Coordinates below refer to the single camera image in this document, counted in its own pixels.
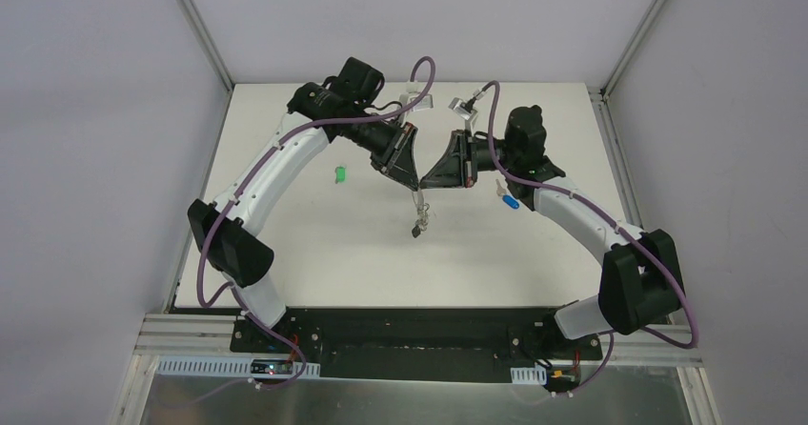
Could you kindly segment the keyring with keys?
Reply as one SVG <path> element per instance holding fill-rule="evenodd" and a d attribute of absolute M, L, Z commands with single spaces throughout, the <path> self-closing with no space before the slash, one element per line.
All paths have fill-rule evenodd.
<path fill-rule="evenodd" d="M 426 202 L 421 189 L 413 192 L 413 202 L 416 211 L 416 221 L 414 222 L 411 234 L 413 238 L 418 238 L 428 230 L 430 205 Z"/>

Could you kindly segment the green tagged key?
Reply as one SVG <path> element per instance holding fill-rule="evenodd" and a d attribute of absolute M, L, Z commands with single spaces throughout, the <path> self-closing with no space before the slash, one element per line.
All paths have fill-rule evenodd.
<path fill-rule="evenodd" d="M 334 169 L 334 183 L 341 184 L 347 180 L 347 167 L 340 165 Z"/>

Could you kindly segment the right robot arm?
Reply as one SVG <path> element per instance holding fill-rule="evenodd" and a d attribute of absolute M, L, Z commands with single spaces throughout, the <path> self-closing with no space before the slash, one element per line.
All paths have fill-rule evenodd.
<path fill-rule="evenodd" d="M 455 130 L 419 185 L 470 188 L 481 172 L 505 170 L 507 196 L 555 222 L 598 261 L 597 294 L 555 311 L 540 334 L 545 353 L 562 358 L 583 336 L 631 334 L 680 310 L 684 288 L 673 238 L 622 225 L 591 202 L 546 155 L 546 137 L 538 105 L 513 109 L 501 138 Z"/>

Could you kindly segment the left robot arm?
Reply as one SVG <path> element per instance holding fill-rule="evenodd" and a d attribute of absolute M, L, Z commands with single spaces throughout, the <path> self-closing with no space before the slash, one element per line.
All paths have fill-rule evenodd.
<path fill-rule="evenodd" d="M 253 338 L 268 353 L 283 351 L 291 328 L 281 321 L 287 305 L 270 278 L 274 251 L 258 235 L 276 203 L 302 170 L 337 137 L 370 155 L 383 176 L 418 192 L 414 162 L 417 128 L 407 115 L 431 96 L 434 79 L 407 83 L 398 109 L 371 113 L 385 86 L 382 72 L 350 57 L 340 73 L 323 83 L 309 82 L 288 102 L 281 122 L 263 151 L 225 191 L 188 208 L 200 258 L 197 275 L 212 266 L 226 279 L 242 311 L 257 321 Z"/>

